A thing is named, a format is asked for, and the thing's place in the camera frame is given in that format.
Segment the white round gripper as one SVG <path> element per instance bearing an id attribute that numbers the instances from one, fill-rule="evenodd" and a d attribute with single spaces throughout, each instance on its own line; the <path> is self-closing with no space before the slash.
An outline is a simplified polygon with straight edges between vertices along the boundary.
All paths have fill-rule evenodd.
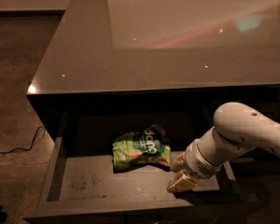
<path id="1" fill-rule="evenodd" d="M 217 173 L 222 165 L 215 166 L 207 161 L 199 150 L 199 139 L 195 139 L 177 158 L 172 162 L 170 170 L 175 172 L 175 177 L 169 182 L 167 190 L 171 193 L 181 193 L 198 187 L 196 176 L 201 179 L 208 179 Z"/>

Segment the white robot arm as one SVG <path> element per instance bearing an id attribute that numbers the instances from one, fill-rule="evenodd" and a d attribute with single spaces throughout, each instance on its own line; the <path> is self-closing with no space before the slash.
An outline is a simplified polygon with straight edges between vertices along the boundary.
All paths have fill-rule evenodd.
<path id="1" fill-rule="evenodd" d="M 167 190 L 180 193 L 195 189 L 199 179 L 212 177 L 225 162 L 257 147 L 280 158 L 280 123 L 248 105 L 225 103 L 215 111 L 212 128 L 172 163 L 175 177 Z"/>

